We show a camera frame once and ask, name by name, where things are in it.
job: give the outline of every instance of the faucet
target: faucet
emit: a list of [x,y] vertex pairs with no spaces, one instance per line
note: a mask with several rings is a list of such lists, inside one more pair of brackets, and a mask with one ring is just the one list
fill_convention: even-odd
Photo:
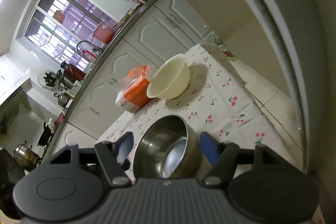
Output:
[[81,43],[83,43],[83,42],[85,42],[85,43],[88,43],[89,45],[91,45],[91,46],[93,46],[93,49],[92,49],[92,52],[98,52],[98,54],[100,54],[102,51],[103,51],[103,49],[102,48],[100,48],[100,47],[97,47],[96,45],[94,45],[94,44],[92,44],[90,41],[88,41],[88,40],[81,40],[81,41],[79,41],[78,43],[77,43],[77,45],[76,45],[76,52],[81,56],[81,57],[83,57],[86,61],[88,61],[88,62],[91,62],[81,51],[80,51],[80,49],[78,49],[78,46],[81,44]]

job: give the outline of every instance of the floor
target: floor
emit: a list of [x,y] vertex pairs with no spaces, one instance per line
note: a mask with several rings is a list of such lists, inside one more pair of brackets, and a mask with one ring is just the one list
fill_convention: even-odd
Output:
[[296,167],[302,169],[298,121],[292,100],[240,60],[231,62],[231,64],[246,82],[245,87],[255,99],[260,110],[265,113],[286,141],[293,157],[297,161]]

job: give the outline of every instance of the tablecloth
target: tablecloth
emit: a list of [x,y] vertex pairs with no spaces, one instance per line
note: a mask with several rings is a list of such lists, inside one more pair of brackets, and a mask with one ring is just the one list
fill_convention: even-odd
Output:
[[[174,113],[182,116],[197,134],[207,131],[221,142],[231,141],[248,149],[263,143],[296,165],[287,144],[258,108],[245,89],[245,82],[217,45],[195,45],[185,56],[190,82],[180,96],[172,100],[153,99],[133,115],[123,113],[97,142],[113,142],[125,132],[132,131],[134,148],[129,155],[132,162],[135,148],[146,130],[159,118]],[[210,168],[203,157],[197,177],[203,177]],[[249,166],[238,166],[236,175],[246,168]],[[126,174],[134,181],[132,169]],[[318,224],[324,223],[320,208],[314,220]]]

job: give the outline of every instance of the cabinet handle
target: cabinet handle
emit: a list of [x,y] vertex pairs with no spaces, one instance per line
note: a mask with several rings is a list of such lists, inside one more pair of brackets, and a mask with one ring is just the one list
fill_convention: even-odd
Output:
[[176,28],[174,22],[172,22],[169,18],[167,17],[164,17],[164,19],[173,27],[173,28]]
[[180,24],[180,22],[177,20],[177,18],[174,15],[172,15],[171,13],[168,13],[168,15],[170,15],[177,22],[177,24]]
[[117,81],[116,81],[113,77],[111,77],[111,80],[108,81],[108,83],[109,83],[110,85],[114,85],[115,83],[117,83]]
[[90,107],[90,109],[94,112],[94,113],[96,113],[96,114],[98,114],[98,115],[100,115],[100,113],[99,112],[97,112],[97,111],[95,111],[92,107]]

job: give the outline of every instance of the orange package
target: orange package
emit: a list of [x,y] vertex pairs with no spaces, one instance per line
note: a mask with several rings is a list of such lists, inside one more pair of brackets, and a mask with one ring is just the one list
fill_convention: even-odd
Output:
[[147,97],[147,87],[156,71],[157,68],[152,65],[132,69],[116,83],[116,88],[119,89],[116,105],[133,114],[147,104],[151,100]]

